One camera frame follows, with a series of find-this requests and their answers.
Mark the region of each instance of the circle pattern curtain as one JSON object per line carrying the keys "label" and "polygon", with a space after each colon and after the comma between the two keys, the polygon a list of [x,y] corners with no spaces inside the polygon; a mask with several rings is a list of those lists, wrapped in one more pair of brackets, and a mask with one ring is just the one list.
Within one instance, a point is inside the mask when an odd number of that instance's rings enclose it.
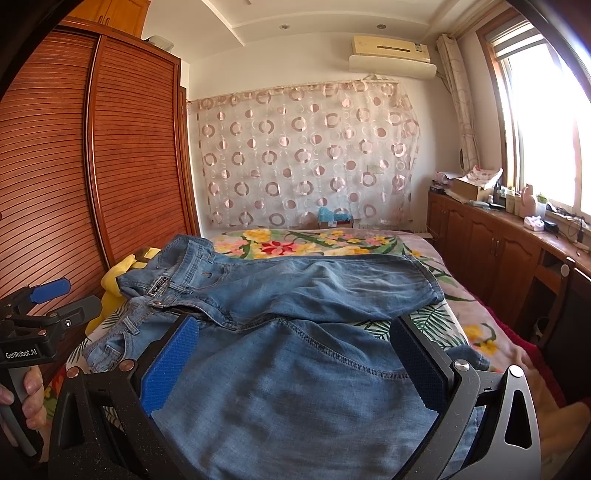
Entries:
{"label": "circle pattern curtain", "polygon": [[213,226],[311,228],[323,206],[370,225],[410,219],[420,129],[399,83],[298,85],[196,103]]}

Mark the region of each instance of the hand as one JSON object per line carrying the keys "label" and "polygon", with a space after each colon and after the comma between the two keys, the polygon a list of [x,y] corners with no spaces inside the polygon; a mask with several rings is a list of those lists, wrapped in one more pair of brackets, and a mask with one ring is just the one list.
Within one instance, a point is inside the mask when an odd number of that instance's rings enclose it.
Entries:
{"label": "hand", "polygon": [[[31,367],[22,383],[28,394],[28,397],[22,402],[22,412],[27,418],[27,427],[31,430],[38,430],[45,425],[47,420],[47,411],[43,406],[43,378],[39,367]],[[11,405],[12,402],[14,402],[12,392],[0,385],[0,405]],[[1,423],[10,443],[15,447],[18,446],[4,422]]]}

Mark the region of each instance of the air conditioner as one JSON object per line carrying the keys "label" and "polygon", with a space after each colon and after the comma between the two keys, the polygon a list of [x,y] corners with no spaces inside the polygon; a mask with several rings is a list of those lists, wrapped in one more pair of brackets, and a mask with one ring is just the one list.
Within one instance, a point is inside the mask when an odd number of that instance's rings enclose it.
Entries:
{"label": "air conditioner", "polygon": [[437,67],[426,45],[394,38],[353,36],[352,72],[377,73],[430,80]]}

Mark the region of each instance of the blue denim jeans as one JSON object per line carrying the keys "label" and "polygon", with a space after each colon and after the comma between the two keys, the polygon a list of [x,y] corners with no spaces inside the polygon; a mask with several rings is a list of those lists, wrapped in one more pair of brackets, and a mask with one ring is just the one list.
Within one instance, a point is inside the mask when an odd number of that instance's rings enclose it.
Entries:
{"label": "blue denim jeans", "polygon": [[[442,300],[396,255],[236,260],[179,236],[118,278],[121,322],[85,350],[94,371],[138,358],[194,310],[199,342],[161,410],[164,436],[207,479],[391,479],[437,414],[388,342],[348,322],[389,320]],[[482,367],[469,347],[454,352]],[[446,474],[466,456],[476,411]]]}

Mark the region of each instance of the pink bottle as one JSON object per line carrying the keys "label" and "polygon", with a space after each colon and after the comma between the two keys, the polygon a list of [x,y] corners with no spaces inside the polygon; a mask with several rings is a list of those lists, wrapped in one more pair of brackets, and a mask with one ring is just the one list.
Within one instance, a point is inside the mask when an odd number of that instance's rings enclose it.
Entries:
{"label": "pink bottle", "polygon": [[521,209],[519,216],[523,218],[535,216],[534,188],[529,183],[521,190]]}

